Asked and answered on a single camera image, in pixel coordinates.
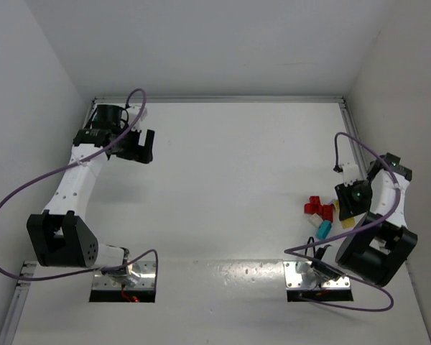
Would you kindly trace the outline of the red curved lego brick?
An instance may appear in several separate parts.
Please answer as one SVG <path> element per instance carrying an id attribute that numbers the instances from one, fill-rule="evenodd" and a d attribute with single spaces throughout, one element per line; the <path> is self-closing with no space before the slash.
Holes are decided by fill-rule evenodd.
<path id="1" fill-rule="evenodd" d="M 304 213 L 313 215 L 320 214 L 320 205 L 314 203 L 306 203 L 304 205 Z"/>

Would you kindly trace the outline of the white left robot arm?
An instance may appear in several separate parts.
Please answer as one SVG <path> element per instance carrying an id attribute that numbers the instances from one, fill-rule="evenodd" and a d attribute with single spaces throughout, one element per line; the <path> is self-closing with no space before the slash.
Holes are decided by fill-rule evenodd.
<path id="1" fill-rule="evenodd" d="M 125 107 L 101 104 L 76 134 L 70 168 L 40 214 L 27 220 L 27 231 L 43 267 L 94 269 L 119 284 L 132 286 L 139 277 L 129 263 L 129 250 L 101 243 L 85 222 L 88 202 L 102 167 L 113 156 L 149 164 L 155 132 L 130 124 Z"/>

